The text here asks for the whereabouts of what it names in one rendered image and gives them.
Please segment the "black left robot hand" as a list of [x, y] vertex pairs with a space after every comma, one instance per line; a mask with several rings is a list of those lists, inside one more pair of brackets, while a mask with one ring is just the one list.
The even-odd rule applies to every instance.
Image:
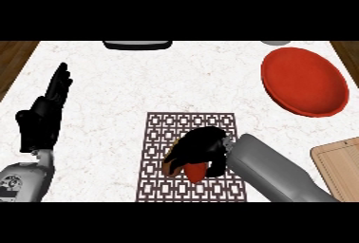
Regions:
[[21, 153], [52, 149], [56, 144], [71, 84], [68, 64], [61, 63], [44, 95], [37, 97], [28, 110], [21, 110], [15, 114], [21, 134]]

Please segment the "pale wooden cutting board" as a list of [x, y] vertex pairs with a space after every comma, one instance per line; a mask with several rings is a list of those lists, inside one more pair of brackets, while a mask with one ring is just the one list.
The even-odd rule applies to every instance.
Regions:
[[359, 137], [310, 150], [331, 195], [341, 202], [359, 202]]

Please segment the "brown patterned placemat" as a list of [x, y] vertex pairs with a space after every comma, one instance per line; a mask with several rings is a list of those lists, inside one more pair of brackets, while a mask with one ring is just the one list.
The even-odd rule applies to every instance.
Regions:
[[137, 202], [245, 202], [247, 192], [241, 177], [230, 171], [219, 178], [191, 183], [185, 173], [167, 178], [161, 161], [173, 142], [185, 133], [204, 126], [216, 126], [236, 139], [233, 113], [149, 112], [139, 169]]

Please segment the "red bowl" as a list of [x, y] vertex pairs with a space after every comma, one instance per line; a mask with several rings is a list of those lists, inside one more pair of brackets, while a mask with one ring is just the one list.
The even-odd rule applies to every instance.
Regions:
[[272, 101], [292, 114], [319, 118], [344, 110], [346, 78], [313, 51], [298, 47], [272, 50], [263, 58], [261, 80]]

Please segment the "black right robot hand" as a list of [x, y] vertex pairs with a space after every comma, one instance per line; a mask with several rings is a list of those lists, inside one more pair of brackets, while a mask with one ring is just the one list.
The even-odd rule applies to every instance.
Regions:
[[177, 140], [162, 160], [162, 172], [168, 177], [180, 173], [185, 164], [210, 162], [205, 169], [205, 177], [216, 178], [225, 175], [226, 171], [226, 147], [223, 139], [226, 132], [207, 126], [191, 130]]

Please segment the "red bell pepper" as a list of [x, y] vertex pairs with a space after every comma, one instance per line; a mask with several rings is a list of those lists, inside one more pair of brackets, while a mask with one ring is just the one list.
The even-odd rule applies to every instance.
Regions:
[[183, 165], [183, 172], [192, 183], [199, 182], [207, 174], [207, 164], [204, 162]]

